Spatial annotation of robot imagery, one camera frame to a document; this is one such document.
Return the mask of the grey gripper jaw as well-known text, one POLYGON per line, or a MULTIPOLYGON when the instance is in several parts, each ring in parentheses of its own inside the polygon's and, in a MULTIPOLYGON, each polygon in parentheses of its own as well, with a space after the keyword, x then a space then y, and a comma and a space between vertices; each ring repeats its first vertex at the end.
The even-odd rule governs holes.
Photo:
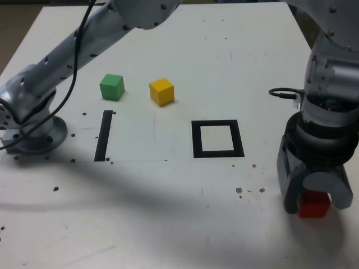
POLYGON ((334 206, 339 210, 349 208, 353 201, 353 192, 343 165, 326 171, 316 171, 302 181, 305 189, 330 194, 334 206))
POLYGON ((277 174, 284 209, 288 214, 296 214, 306 167, 304 162, 290 152, 284 137, 281 139, 277 157, 277 174))

